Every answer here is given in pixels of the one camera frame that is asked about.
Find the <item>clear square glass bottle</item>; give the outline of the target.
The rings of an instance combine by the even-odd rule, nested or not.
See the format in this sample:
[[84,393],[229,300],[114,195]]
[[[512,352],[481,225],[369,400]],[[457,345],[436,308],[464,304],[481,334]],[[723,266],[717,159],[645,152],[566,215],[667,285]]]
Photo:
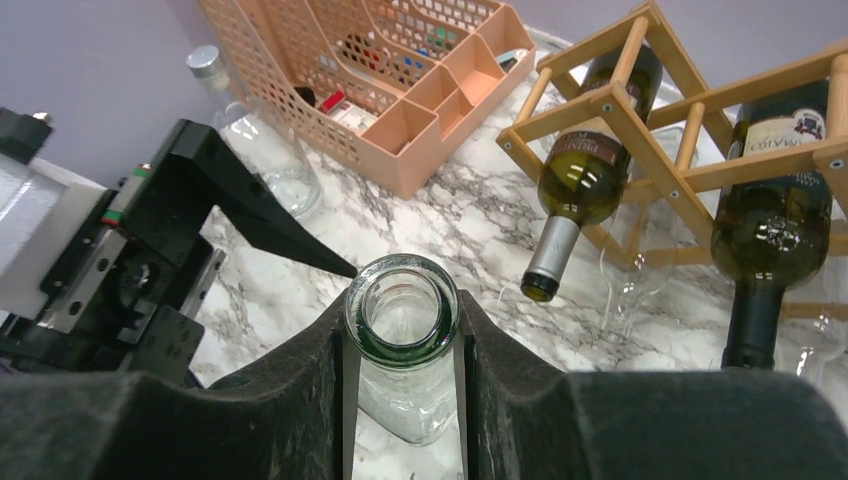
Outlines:
[[621,202],[605,226],[599,267],[608,296],[599,332],[608,342],[624,343],[643,304],[667,284],[686,228],[664,197]]

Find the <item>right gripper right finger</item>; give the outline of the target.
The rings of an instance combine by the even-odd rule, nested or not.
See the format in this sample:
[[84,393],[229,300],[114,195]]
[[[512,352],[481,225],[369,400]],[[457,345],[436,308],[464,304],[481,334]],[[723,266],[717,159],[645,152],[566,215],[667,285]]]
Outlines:
[[763,371],[566,373],[462,291],[468,479],[843,479],[847,436],[807,382]]

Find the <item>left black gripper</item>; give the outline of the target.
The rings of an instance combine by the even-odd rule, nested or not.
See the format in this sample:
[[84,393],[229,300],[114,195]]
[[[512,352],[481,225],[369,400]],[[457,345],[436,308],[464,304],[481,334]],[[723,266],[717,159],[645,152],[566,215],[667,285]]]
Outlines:
[[187,388],[196,322],[226,258],[199,231],[219,208],[254,248],[352,278],[210,126],[179,120],[122,213],[122,229],[81,227],[36,284],[32,318],[1,314],[1,372],[146,371]]

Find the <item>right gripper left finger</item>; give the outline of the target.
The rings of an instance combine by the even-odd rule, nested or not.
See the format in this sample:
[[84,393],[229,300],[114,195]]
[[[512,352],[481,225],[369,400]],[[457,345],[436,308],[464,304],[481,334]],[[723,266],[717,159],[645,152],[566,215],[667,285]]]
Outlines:
[[5,479],[348,479],[344,302],[204,390],[146,373],[1,380]]

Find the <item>green wine bottle back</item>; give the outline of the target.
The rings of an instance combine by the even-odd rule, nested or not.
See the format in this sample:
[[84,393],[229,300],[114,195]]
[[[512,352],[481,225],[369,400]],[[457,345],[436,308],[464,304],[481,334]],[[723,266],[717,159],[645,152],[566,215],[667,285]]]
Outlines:
[[[829,86],[817,80],[743,104],[729,159],[824,139]],[[722,188],[711,256],[735,284],[724,368],[773,369],[784,294],[823,265],[832,204],[823,176],[813,170]]]

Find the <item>round clear glass bottle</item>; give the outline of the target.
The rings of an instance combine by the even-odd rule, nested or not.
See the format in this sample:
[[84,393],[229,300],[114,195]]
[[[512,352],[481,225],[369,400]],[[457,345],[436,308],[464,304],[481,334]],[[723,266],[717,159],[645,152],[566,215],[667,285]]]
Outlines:
[[408,444],[434,443],[456,416],[460,313],[451,276],[417,254],[371,262],[346,292],[347,335],[361,358],[359,409]]

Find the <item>green wine bottle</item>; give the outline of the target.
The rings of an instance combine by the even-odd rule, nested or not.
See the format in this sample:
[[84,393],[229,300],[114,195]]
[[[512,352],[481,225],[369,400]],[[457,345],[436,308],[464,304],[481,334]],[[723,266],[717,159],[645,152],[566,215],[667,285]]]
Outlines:
[[[829,86],[817,80],[743,104],[729,159],[824,139]],[[784,294],[823,265],[832,204],[823,176],[813,170],[722,188],[711,256],[735,284],[724,368],[773,369]]]
[[[620,54],[618,48],[595,58],[579,94],[606,86]],[[630,105],[643,122],[662,75],[660,59],[643,44],[625,85]],[[631,161],[631,154],[600,117],[561,130],[537,182],[537,196],[548,218],[521,280],[526,297],[536,302],[555,297],[581,228],[600,224],[617,209]]]

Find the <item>small clear bottle silver cap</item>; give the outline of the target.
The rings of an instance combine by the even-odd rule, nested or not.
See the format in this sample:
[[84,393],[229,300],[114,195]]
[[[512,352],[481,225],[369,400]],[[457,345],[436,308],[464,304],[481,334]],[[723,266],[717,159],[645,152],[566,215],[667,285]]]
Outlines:
[[322,188],[295,132],[249,92],[218,47],[195,48],[186,65],[214,102],[212,126],[231,150],[295,219],[312,215]]

